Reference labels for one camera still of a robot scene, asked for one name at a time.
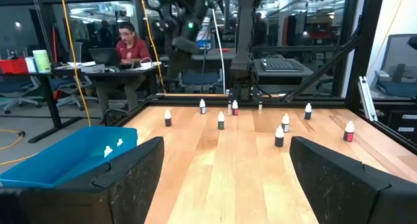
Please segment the laptop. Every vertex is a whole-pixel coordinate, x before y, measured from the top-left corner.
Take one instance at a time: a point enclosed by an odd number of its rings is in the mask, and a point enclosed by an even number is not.
[[[96,64],[117,67],[121,62],[119,54],[115,48],[91,48],[89,49],[89,52]]]

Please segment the blue plastic tray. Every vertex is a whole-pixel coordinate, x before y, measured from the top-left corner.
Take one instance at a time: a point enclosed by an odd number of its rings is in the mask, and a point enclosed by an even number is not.
[[[52,188],[129,151],[136,142],[133,128],[86,127],[7,170],[0,182],[8,188]],[[113,152],[104,157],[106,146]]]

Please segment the white cable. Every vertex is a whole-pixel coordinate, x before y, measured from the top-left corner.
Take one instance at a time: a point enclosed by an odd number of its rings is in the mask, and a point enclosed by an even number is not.
[[[222,59],[222,74],[223,74],[223,94],[226,94],[226,78],[224,76],[224,60],[223,60],[223,50],[222,50],[222,43],[220,42],[220,35],[219,35],[219,28],[217,28],[217,21],[216,21],[216,12],[213,8],[211,11],[213,13],[213,20],[214,20],[214,26],[216,28],[216,35],[217,35],[217,41],[219,43],[219,49],[220,49],[220,58]]]

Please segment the wooden table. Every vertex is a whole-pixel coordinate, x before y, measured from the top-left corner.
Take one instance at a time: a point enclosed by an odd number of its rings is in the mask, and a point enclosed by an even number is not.
[[[173,126],[164,126],[169,109]],[[226,129],[217,130],[219,111]],[[282,148],[274,132],[284,113],[290,132]],[[147,216],[159,223],[317,223],[298,183],[289,155],[291,137],[299,135],[380,170],[417,182],[414,154],[346,109],[240,109],[150,106],[126,127],[138,129],[144,142],[161,135],[165,158],[158,188]],[[354,141],[342,140],[353,120]]]

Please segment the eyeglasses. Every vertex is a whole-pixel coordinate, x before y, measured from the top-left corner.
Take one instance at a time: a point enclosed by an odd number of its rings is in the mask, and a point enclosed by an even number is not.
[[[130,33],[121,33],[120,34],[120,37],[123,37],[123,36],[129,36],[129,35],[131,35],[133,33],[133,31],[132,32],[130,32]]]

